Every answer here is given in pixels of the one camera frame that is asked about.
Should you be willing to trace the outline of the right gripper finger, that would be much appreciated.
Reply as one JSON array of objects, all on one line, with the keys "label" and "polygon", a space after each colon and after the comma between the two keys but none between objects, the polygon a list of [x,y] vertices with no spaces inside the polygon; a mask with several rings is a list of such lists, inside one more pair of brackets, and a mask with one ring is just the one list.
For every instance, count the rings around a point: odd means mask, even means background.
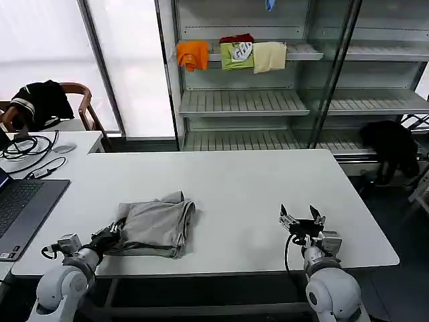
[{"label": "right gripper finger", "polygon": [[288,231],[299,224],[297,219],[288,214],[283,204],[280,208],[279,222]]},{"label": "right gripper finger", "polygon": [[312,205],[309,206],[310,213],[312,215],[312,218],[314,220],[315,225],[324,226],[324,223],[326,221],[326,217],[322,216],[318,209],[313,207]]}]

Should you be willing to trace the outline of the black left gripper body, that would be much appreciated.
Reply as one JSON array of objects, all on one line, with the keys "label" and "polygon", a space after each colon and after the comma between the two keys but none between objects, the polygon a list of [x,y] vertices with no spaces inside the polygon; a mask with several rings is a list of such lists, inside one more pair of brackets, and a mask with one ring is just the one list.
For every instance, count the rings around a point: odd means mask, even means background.
[{"label": "black left gripper body", "polygon": [[98,256],[104,256],[119,242],[120,232],[114,227],[106,227],[91,236],[88,248],[95,251]]}]

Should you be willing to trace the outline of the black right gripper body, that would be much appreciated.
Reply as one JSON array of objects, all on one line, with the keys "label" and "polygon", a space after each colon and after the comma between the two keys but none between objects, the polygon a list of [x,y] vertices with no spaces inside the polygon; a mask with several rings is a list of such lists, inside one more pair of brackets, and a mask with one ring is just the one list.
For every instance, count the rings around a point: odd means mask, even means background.
[{"label": "black right gripper body", "polygon": [[297,219],[288,226],[289,232],[297,237],[318,237],[323,229],[323,224],[316,223],[313,219]]}]

